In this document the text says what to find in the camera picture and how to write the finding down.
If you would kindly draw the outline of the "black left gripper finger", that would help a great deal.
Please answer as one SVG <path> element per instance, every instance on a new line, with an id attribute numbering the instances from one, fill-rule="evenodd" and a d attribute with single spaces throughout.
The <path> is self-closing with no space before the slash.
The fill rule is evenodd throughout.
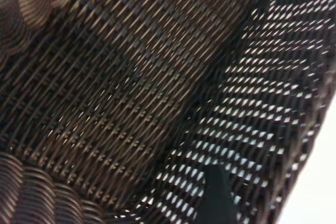
<path id="1" fill-rule="evenodd" d="M 201 223 L 234 223 L 234 202 L 228 173 L 220 165 L 206 166 Z"/>

